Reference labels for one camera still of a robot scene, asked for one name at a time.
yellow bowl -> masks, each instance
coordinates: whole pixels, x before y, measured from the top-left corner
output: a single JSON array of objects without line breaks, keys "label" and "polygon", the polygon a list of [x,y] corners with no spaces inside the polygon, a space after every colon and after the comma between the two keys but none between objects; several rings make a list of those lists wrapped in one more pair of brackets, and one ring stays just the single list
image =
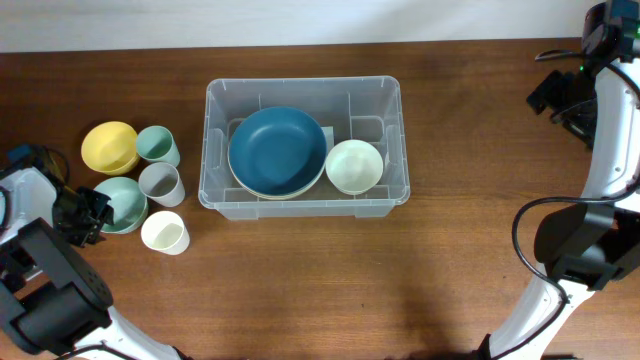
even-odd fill
[{"label": "yellow bowl", "polygon": [[82,142],[82,160],[94,171],[122,175],[140,160],[136,152],[138,134],[128,124],[106,122],[93,128]]}]

white backdrop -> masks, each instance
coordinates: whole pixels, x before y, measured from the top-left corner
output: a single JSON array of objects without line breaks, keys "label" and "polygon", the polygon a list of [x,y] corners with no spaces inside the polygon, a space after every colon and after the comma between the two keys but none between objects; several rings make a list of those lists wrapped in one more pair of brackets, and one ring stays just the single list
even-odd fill
[{"label": "white backdrop", "polygon": [[602,1],[0,0],[0,52],[572,37]]}]

plastic cup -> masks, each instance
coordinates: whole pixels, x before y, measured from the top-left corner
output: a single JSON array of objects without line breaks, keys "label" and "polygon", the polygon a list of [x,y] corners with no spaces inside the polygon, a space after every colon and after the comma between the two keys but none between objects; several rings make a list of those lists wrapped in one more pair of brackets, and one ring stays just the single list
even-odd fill
[{"label": "plastic cup", "polygon": [[180,164],[180,152],[169,129],[164,126],[150,126],[138,135],[136,151],[149,162],[166,162],[173,166]]},{"label": "plastic cup", "polygon": [[113,225],[105,224],[102,232],[107,234],[128,234],[142,225],[149,213],[147,198],[140,191],[138,183],[126,177],[105,180],[95,191],[111,198]]},{"label": "plastic cup", "polygon": [[178,206],[184,200],[184,185],[178,169],[171,164],[147,166],[140,174],[138,183],[143,194],[162,206]]},{"label": "plastic cup", "polygon": [[382,156],[373,145],[347,140],[336,145],[325,163],[327,177],[347,195],[360,195],[374,187],[384,171]]},{"label": "plastic cup", "polygon": [[93,128],[82,142],[82,160],[94,171],[122,175],[140,160],[136,152],[136,131],[119,121],[106,122]]},{"label": "plastic cup", "polygon": [[168,255],[182,254],[191,239],[182,218],[171,211],[157,212],[142,225],[142,242],[151,250]]}]

gray cup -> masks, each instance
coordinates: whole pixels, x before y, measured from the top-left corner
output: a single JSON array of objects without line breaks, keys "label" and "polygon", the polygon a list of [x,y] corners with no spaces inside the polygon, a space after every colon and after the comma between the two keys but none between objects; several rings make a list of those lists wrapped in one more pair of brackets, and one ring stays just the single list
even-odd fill
[{"label": "gray cup", "polygon": [[178,206],[184,200],[184,185],[178,170],[171,164],[147,166],[140,174],[138,184],[143,194],[162,206]]},{"label": "gray cup", "polygon": [[180,164],[180,153],[169,129],[164,126],[149,126],[138,134],[136,151],[143,159],[166,162],[173,166]]}]

brown table surface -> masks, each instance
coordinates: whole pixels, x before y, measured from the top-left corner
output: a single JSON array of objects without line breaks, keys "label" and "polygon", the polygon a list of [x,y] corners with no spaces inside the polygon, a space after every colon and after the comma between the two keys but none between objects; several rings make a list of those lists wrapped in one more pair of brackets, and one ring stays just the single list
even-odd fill
[{"label": "brown table surface", "polygon": [[[511,247],[515,212],[534,198],[579,195],[585,183],[590,152],[525,103],[552,69],[579,65],[536,64],[534,55],[577,46],[518,40],[5,54],[0,152],[24,142],[59,149],[71,162],[71,185],[93,187],[107,177],[80,158],[92,126],[119,120],[138,131],[171,129],[187,189],[175,211],[191,247],[166,256],[145,248],[137,231],[79,252],[122,314],[196,359],[467,352],[500,326],[531,278]],[[210,81],[364,75],[391,75],[402,87],[406,204],[384,219],[249,222],[200,205]],[[144,165],[128,175],[137,179]],[[525,218],[528,256],[539,221],[555,209]],[[578,309],[548,353],[637,359],[639,320],[636,273]],[[0,357],[29,358],[4,334]]]}]

